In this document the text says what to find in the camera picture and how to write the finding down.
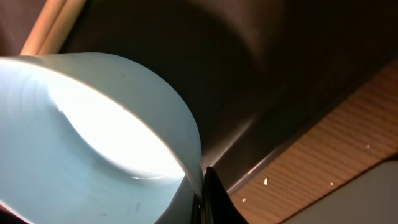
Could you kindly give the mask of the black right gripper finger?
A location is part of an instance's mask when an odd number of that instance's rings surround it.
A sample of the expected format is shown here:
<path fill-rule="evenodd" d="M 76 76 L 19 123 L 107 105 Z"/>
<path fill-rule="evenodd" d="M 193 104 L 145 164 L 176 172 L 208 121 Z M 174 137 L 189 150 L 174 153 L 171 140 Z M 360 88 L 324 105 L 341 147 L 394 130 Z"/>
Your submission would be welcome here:
<path fill-rule="evenodd" d="M 206 168 L 203 186 L 205 223 L 208 224 L 248 224 L 239 213 L 223 187 L 215 169 Z"/>

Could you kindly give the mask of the small pale green cup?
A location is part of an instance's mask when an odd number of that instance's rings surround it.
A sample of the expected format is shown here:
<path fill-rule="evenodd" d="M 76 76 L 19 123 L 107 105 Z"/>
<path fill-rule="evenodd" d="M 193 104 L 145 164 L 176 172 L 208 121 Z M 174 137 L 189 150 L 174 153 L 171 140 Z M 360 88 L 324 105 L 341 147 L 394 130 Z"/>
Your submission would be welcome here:
<path fill-rule="evenodd" d="M 28 223 L 190 223 L 201 141 L 180 95 L 111 54 L 1 59 L 1 205 Z"/>

